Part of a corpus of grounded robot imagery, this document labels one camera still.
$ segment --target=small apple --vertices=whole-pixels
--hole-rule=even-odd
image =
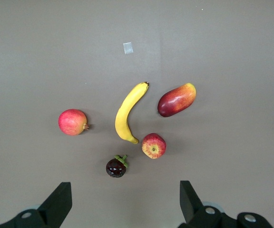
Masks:
[[[64,134],[78,135],[88,129],[87,119],[78,109],[68,109],[59,116],[59,128]]]
[[[142,141],[142,151],[149,158],[159,158],[166,152],[166,142],[156,133],[148,134]]]

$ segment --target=green calyx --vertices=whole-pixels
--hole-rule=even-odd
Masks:
[[[128,167],[128,164],[125,162],[127,155],[124,155],[123,157],[120,157],[119,155],[115,155],[114,158],[120,161],[126,168]]]

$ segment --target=gray background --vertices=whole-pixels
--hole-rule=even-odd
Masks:
[[[129,124],[166,140],[157,160],[114,128],[143,81]],[[160,97],[187,82],[195,102],[160,117]],[[93,129],[63,134],[69,108]],[[120,179],[105,171],[115,154],[128,155]],[[0,223],[70,181],[63,228],[176,228],[180,180],[274,226],[274,1],[0,1]]]

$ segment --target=white tape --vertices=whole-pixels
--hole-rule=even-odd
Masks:
[[[132,43],[124,43],[123,44],[123,49],[124,49],[124,54],[130,54],[133,53],[133,47],[132,47]]]

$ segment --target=dark purple fruit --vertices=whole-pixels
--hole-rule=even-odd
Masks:
[[[127,163],[124,161],[126,158],[126,155],[122,158],[119,155],[116,155],[114,159],[110,160],[106,166],[108,175],[111,177],[122,177],[126,173],[128,167]]]

